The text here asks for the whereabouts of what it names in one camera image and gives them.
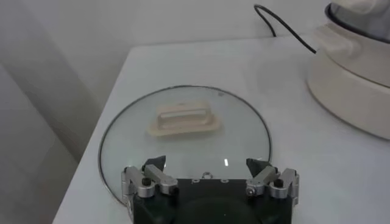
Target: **white wall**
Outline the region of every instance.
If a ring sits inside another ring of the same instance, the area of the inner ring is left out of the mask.
[[[255,3],[309,32],[328,1],[2,0],[0,61],[78,157],[132,46],[270,37]]]
[[[0,223],[51,223],[76,167],[0,65]]]

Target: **black cable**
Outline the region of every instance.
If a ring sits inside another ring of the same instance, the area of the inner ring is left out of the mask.
[[[271,30],[272,32],[272,35],[274,37],[276,37],[276,34],[275,34],[275,30],[274,28],[271,26],[271,24],[269,23],[269,21],[260,13],[259,9],[265,11],[266,13],[270,14],[272,17],[274,17],[278,22],[280,22],[281,25],[283,25],[301,44],[303,44],[307,49],[309,49],[309,51],[311,51],[312,53],[317,53],[316,50],[314,50],[309,44],[307,44],[300,36],[298,36],[297,33],[295,33],[295,31],[289,26],[287,25],[287,23],[284,22],[284,20],[282,20],[278,15],[276,15],[274,12],[272,12],[271,10],[267,9],[265,6],[262,6],[262,5],[254,5],[254,8],[257,12],[257,14],[264,20],[264,22],[268,25],[269,29]]]
[[[272,36],[276,37],[275,30],[272,27],[272,25],[269,23],[269,21],[265,18],[265,16],[263,16],[263,14],[261,14],[259,8],[256,5],[254,6],[254,8],[255,8],[255,11],[257,12],[257,15],[260,16],[261,19],[263,19],[263,21],[267,24],[268,28],[271,30]]]

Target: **black screw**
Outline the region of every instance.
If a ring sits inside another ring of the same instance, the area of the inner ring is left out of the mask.
[[[149,187],[150,185],[152,185],[152,180],[149,177],[144,177],[142,178],[142,185]]]
[[[274,186],[277,188],[282,188],[283,187],[283,180],[282,179],[276,179],[274,181]]]

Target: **white appliance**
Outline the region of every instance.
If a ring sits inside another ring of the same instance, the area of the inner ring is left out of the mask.
[[[333,114],[390,139],[390,1],[333,0],[308,86]]]

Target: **metal rim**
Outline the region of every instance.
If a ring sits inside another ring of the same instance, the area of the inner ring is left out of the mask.
[[[223,92],[223,93],[226,93],[226,94],[229,94],[233,97],[236,97],[238,100],[242,101],[243,103],[245,103],[250,109],[252,109],[252,111],[260,118],[260,120],[262,121],[262,123],[264,124],[264,127],[266,129],[266,132],[267,132],[267,136],[268,136],[268,142],[269,142],[269,156],[268,156],[268,162],[271,162],[271,159],[272,159],[272,139],[271,139],[271,135],[270,135],[270,132],[269,132],[269,129],[268,129],[268,126],[267,124],[265,123],[263,117],[260,115],[260,113],[250,104],[248,103],[246,100],[244,100],[243,98],[237,96],[236,94],[233,94],[229,91],[226,91],[226,90],[223,90],[223,89],[220,89],[220,88],[217,88],[217,87],[213,87],[213,86],[202,86],[202,85],[177,85],[177,86],[170,86],[170,87],[167,87],[167,88],[163,88],[163,89],[159,89],[159,90],[156,90],[154,92],[151,92],[147,95],[144,95],[144,96],[141,96],[140,98],[138,98],[137,100],[133,101],[132,103],[130,103],[128,106],[126,106],[125,108],[123,108],[113,119],[112,121],[110,122],[110,124],[108,125],[108,127],[105,129],[104,131],[104,134],[103,134],[103,137],[100,141],[100,144],[99,144],[99,152],[98,152],[98,156],[97,156],[97,160],[98,160],[98,168],[99,168],[99,176],[100,176],[100,179],[102,180],[103,184],[104,184],[104,187],[109,191],[110,195],[117,201],[119,202],[120,204],[122,204],[123,206],[125,206],[125,204],[118,198],[116,197],[116,195],[111,191],[111,189],[109,188],[105,178],[104,178],[104,175],[103,175],[103,171],[102,171],[102,164],[101,164],[101,155],[102,155],[102,147],[103,147],[103,144],[104,144],[104,140],[105,140],[105,137],[108,133],[108,131],[110,130],[111,126],[115,123],[115,121],[117,120],[117,118],[120,117],[120,115],[123,114],[123,112],[125,112],[129,107],[133,106],[134,104],[136,104],[137,102],[143,100],[144,98],[150,96],[150,95],[153,95],[153,94],[156,94],[156,93],[159,93],[159,92],[162,92],[162,91],[165,91],[165,90],[169,90],[169,89],[176,89],[176,88],[187,88],[187,87],[200,87],[200,88],[206,88],[206,89],[213,89],[213,90],[217,90],[217,91],[220,91],[220,92]]]

